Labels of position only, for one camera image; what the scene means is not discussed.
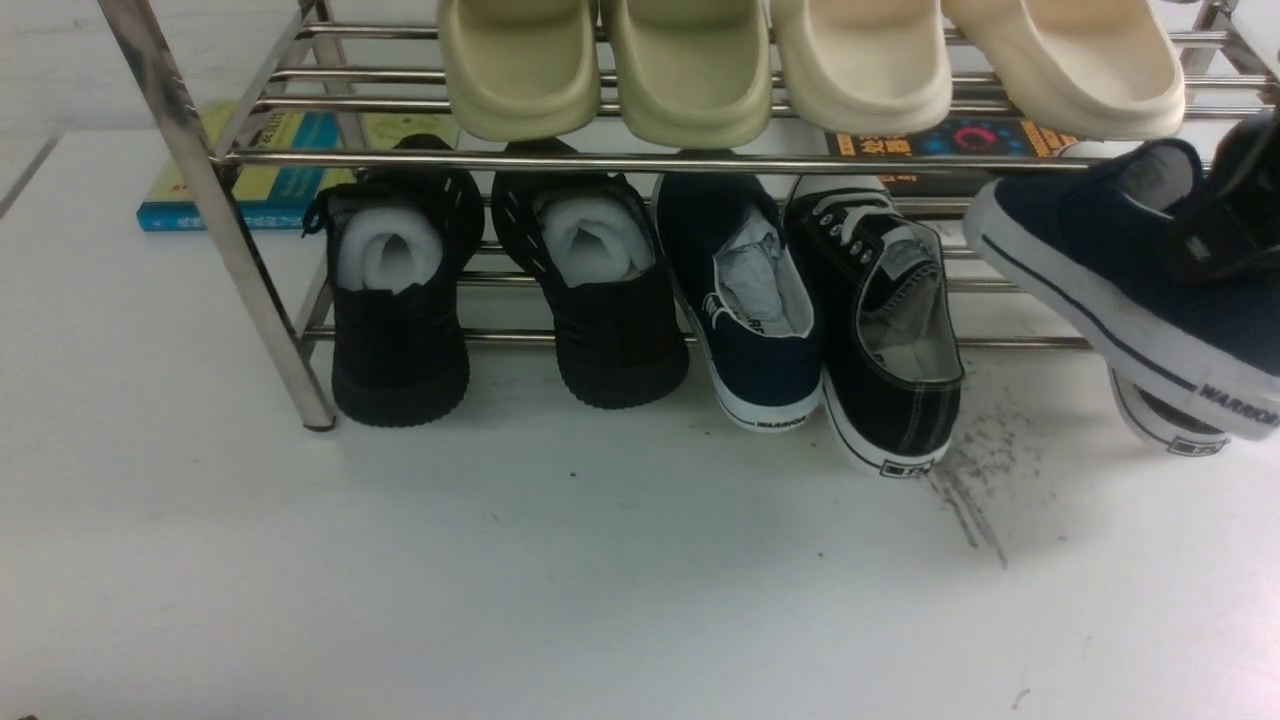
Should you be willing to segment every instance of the shoe rack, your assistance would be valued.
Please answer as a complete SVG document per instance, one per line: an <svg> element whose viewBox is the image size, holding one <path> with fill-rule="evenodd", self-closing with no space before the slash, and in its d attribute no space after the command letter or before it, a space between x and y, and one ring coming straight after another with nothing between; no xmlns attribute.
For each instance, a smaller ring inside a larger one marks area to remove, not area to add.
<svg viewBox="0 0 1280 720"><path fill-rule="evenodd" d="M1265 102L1280 101L1280 83L1256 51L1240 37L1231 15L1240 0L1199 0L1201 13L1193 29L1172 32L1174 45L1181 49L1187 73L1189 105L1187 120L1243 119L1257 111L1256 105L1198 104L1196 91L1236 91L1253 94ZM1085 167L1082 159L1023 158L906 158L886 161L850 160L829 156L751 156L726 159L677 158L673 155L581 155L566 158L534 158L499 152L470 151L370 151L365 138L361 113L449 113L448 100L428 100L396 95L356 94L353 85L380 83L444 85L439 68L355 67L343 53L344 40L416 40L435 42L436 28L411 24L360 24L337 22L329 0L297 0L297 12L271 47L261 69L246 90L232 122L220 137L205 133L196 105L187 91L182 73L169 50L148 0L99 0L102 14L115 35L129 68L151 113L182 169L200 210L209 236L223 258L232 282L275 363L302 424L312 430L334 427L333 404L311 366L315 345L332 341L333 327L325 325L330 296L324 263L307 291L303 306L292 314L280 301L271 275L259 255L232 200L230 188L246 165L367 168L372 165L416 165L467 170L609 170L626 173L732 172L758 174L859 174L948 173L964 169L991 172L1070 170ZM596 33L596 40L604 37ZM948 45L964 45L965 38L948 31ZM1238 74L1204 74L1217 53L1222 53ZM314 64L305 64L307 56ZM320 95L285 94L291 82L320 83ZM602 72L602 85L616 87L617 76ZM774 88L782 87L782 76L774 73ZM956 73L952 111L979 117L1012 117L1018 110L1000 88L991 73ZM278 151L248 147L248 140L275 110L326 110L337 113L343 150ZM774 101L774 118L794 118L786 101ZM617 102L605 101L602 117L617 117ZM902 210L916 219L956 219L964 214L968 197L911 199L900 202ZM481 252L500 254L497 243ZM948 260L973 259L965 249L947 249ZM468 272L463 286L529 287L532 278L522 273ZM1002 279L951 278L955 293L1015 293L1016 286ZM549 345L552 333L474 328L467 337L476 343ZM968 337L961 347L993 350L1087 350L1088 345L1071 337Z"/></svg>

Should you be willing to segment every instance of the beige slide sandal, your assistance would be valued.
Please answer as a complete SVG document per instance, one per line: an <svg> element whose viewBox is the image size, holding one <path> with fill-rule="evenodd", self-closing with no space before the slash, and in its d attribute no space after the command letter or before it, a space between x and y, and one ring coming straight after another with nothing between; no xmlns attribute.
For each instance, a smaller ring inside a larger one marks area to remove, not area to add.
<svg viewBox="0 0 1280 720"><path fill-rule="evenodd" d="M604 0L622 118L636 137L724 149L769 122L769 35L759 0Z"/></svg>
<svg viewBox="0 0 1280 720"><path fill-rule="evenodd" d="M942 0L1033 120L1098 140L1171 135L1183 68L1147 0Z"/></svg>
<svg viewBox="0 0 1280 720"><path fill-rule="evenodd" d="M453 117L497 142L577 129L600 108L595 0L442 0Z"/></svg>
<svg viewBox="0 0 1280 720"><path fill-rule="evenodd" d="M951 110L940 0L773 0L791 105L855 135L925 131Z"/></svg>

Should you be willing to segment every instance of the navy canvas sneaker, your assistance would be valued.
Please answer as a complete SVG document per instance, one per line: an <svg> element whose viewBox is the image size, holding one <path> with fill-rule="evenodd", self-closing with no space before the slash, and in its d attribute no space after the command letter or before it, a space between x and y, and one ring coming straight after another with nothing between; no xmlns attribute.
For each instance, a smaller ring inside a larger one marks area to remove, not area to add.
<svg viewBox="0 0 1280 720"><path fill-rule="evenodd" d="M822 397L822 323L778 204L755 176L669 174L653 191L676 299L737 425L803 424Z"/></svg>
<svg viewBox="0 0 1280 720"><path fill-rule="evenodd" d="M1114 370L1172 410L1248 439L1280 427L1280 272L1188 284L1170 269L1183 208L1224 187L1245 152L1158 140L1087 170L1005 178L965 215L984 260L1056 310ZM1252 199L1272 206L1280 193ZM1202 250L1213 246L1206 237Z"/></svg>
<svg viewBox="0 0 1280 720"><path fill-rule="evenodd" d="M1124 155L1137 145L1076 142L1064 147L1059 156L1110 160ZM1110 378L1111 397L1115 400L1120 418L1139 441L1184 457L1211 457L1230 443L1230 436L1222 430L1170 407L1167 402L1153 397L1110 366L1107 368L1107 378Z"/></svg>

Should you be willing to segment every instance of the black canvas sneaker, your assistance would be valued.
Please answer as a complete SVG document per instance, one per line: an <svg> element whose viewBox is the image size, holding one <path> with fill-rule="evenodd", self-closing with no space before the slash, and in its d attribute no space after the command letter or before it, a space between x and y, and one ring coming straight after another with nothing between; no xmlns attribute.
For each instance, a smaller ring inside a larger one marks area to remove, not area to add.
<svg viewBox="0 0 1280 720"><path fill-rule="evenodd" d="M575 152L558 140L513 152ZM622 176L497 173L493 223L507 255L534 275L556 323L570 392L604 410L666 397L689 373L671 275L644 200Z"/></svg>
<svg viewBox="0 0 1280 720"><path fill-rule="evenodd" d="M435 136L398 147L447 150ZM375 169L321 191L303 234L328 233L333 396L352 420L411 427L462 401L471 365L458 275L484 234L484 201L463 170Z"/></svg>
<svg viewBox="0 0 1280 720"><path fill-rule="evenodd" d="M881 475L928 473L950 445L964 380L938 234L861 176L801 177L786 223L827 318L836 438Z"/></svg>

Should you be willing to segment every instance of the book cover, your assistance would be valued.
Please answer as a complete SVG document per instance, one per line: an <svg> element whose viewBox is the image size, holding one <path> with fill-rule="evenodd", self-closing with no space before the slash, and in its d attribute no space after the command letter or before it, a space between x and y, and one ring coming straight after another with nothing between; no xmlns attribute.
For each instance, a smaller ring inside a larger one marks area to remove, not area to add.
<svg viewBox="0 0 1280 720"><path fill-rule="evenodd" d="M823 133L827 151L840 158L893 160L929 155L1053 158L1080 137L1041 127L1025 118L952 117L925 132L879 137ZM983 170L881 176L902 197L973 197L995 178Z"/></svg>
<svg viewBox="0 0 1280 720"><path fill-rule="evenodd" d="M219 102L201 113L210 137L218 137L236 111L234 102ZM387 150L410 135L436 135L456 147L461 131L448 115L365 115L365 133L375 150ZM333 150L342 146L332 113L275 113L250 143L275 150ZM232 195L250 229L300 229L302 215L316 192L352 182L348 169L246 167ZM201 231L205 223L196 210L182 173L170 160L138 206L138 225L145 232Z"/></svg>

